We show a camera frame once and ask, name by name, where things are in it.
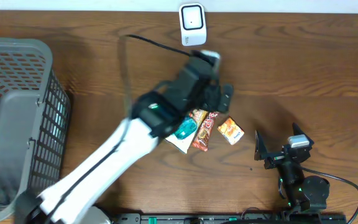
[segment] orange snack package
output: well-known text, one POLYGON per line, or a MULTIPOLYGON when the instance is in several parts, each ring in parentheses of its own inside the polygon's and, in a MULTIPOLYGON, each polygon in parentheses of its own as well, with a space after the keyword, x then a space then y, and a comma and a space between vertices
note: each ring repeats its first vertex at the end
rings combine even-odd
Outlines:
POLYGON ((192 146, 197 147, 205 152, 208 150, 209 136, 211 134, 212 127, 214 126, 215 118, 218 114, 218 112, 210 112, 207 115, 207 117, 201 124, 200 130, 198 130, 198 133, 192 143, 192 146))
POLYGON ((222 125, 220 125, 218 130, 231 145, 238 142, 244 135, 244 131, 231 118, 228 118, 222 125))

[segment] candy bar wrapper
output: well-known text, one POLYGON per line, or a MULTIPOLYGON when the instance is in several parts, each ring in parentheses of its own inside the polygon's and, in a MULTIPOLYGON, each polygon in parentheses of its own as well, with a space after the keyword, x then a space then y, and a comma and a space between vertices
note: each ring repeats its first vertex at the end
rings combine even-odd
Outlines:
MULTIPOLYGON (((208 112, 204 111, 204 110, 194 110, 192 113, 189 114, 189 116, 194 119, 194 121, 197 124, 197 129, 200 127, 200 124, 203 122, 206 114, 208 112)), ((179 150, 181 150, 181 152, 183 152, 184 154, 187 154, 187 150, 189 149, 191 142, 193 141, 197 129, 191 133, 189 136, 187 136, 185 139, 178 139, 174 134, 169 135, 167 138, 165 138, 165 140, 167 140, 168 142, 172 143, 174 146, 176 146, 179 150)))
POLYGON ((222 125, 220 125, 218 130, 231 145, 238 142, 244 135, 244 131, 231 118, 228 118, 222 125))
POLYGON ((198 130, 196 138, 193 141, 192 145, 194 147, 197 147, 202 151, 208 150, 209 136, 211 135, 212 127, 214 126, 215 118, 218 114, 218 112, 210 112, 207 115, 200 127, 200 130, 198 130))

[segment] green led light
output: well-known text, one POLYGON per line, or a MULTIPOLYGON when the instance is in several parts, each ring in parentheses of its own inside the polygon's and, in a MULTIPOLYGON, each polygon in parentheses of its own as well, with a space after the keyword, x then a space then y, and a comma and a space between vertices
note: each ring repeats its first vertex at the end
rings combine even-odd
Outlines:
POLYGON ((157 218, 155 218, 155 217, 150 217, 150 218, 149 218, 149 224, 157 224, 157 218))
POLYGON ((149 108, 150 109, 156 109, 156 108, 158 108, 158 104, 152 103, 151 105, 149 105, 149 108))

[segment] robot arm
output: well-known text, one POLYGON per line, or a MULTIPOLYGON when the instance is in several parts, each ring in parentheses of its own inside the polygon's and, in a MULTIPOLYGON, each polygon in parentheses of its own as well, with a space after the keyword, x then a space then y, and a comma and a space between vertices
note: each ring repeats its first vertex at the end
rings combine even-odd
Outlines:
POLYGON ((21 195, 16 202, 15 223, 44 223, 49 219, 52 223, 78 223, 126 169, 179 127, 189 111, 227 112, 233 87, 219 86, 219 59, 216 52, 193 52, 178 78, 168 82, 162 93, 155 90, 139 97, 131 117, 72 173, 38 197, 29 192, 21 195))

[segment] red snack package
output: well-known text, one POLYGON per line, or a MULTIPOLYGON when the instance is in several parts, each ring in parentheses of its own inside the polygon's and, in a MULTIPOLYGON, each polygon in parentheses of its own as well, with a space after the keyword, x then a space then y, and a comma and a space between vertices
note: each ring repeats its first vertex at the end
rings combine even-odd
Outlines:
POLYGON ((198 130, 196 138, 191 144, 192 146, 197 147, 205 152, 208 150, 209 135, 211 134, 212 127, 214 126, 215 118, 217 115, 218 112, 208 113, 207 117, 201 124, 200 130, 198 130))

